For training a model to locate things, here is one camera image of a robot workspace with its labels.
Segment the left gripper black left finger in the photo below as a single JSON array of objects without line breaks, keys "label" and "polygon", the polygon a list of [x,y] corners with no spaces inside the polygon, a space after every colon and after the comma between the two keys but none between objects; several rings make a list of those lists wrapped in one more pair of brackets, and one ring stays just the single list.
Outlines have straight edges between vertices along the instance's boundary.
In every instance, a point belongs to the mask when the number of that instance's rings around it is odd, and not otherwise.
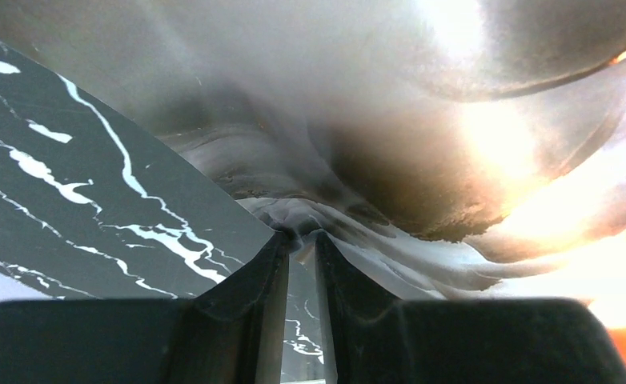
[{"label": "left gripper black left finger", "polygon": [[286,244],[197,298],[0,302],[0,383],[277,383]]}]

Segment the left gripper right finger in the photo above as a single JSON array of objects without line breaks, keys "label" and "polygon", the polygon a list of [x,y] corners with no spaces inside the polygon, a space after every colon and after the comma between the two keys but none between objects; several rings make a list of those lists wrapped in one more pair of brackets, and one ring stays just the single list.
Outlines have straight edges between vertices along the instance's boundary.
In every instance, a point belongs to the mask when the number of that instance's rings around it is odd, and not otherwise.
[{"label": "left gripper right finger", "polygon": [[325,234],[315,273],[329,383],[626,383],[606,329],[576,301],[404,300]]}]

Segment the sunset landscape photo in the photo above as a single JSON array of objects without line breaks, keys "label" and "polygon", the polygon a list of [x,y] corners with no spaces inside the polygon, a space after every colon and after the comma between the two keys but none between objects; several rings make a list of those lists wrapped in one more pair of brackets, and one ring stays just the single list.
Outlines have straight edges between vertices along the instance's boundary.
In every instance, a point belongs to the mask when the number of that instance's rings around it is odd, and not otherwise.
[{"label": "sunset landscape photo", "polygon": [[0,1],[0,302],[197,298],[325,234],[404,300],[558,298],[626,365],[626,1]]}]

